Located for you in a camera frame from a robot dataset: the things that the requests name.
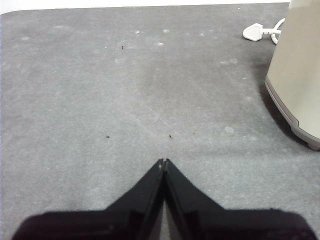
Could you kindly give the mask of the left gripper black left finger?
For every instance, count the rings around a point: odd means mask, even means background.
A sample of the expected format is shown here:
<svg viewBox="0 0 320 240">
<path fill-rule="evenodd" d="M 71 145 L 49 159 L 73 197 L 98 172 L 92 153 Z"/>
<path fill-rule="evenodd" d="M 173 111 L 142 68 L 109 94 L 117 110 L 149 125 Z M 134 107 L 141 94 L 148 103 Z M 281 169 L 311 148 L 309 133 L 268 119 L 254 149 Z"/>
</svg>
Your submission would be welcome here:
<svg viewBox="0 0 320 240">
<path fill-rule="evenodd" d="M 164 160 L 103 210 L 51 211 L 25 219 L 15 240 L 146 240 L 164 201 Z"/>
</svg>

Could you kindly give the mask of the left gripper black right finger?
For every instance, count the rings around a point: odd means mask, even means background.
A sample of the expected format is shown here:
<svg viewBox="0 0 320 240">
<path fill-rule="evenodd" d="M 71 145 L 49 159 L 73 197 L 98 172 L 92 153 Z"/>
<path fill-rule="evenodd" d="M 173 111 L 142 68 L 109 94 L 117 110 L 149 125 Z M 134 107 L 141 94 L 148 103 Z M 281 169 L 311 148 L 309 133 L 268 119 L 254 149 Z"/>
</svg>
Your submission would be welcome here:
<svg viewBox="0 0 320 240">
<path fill-rule="evenodd" d="M 225 209 L 169 160 L 164 162 L 165 201 L 184 240 L 315 240 L 299 214 L 279 209 Z"/>
</svg>

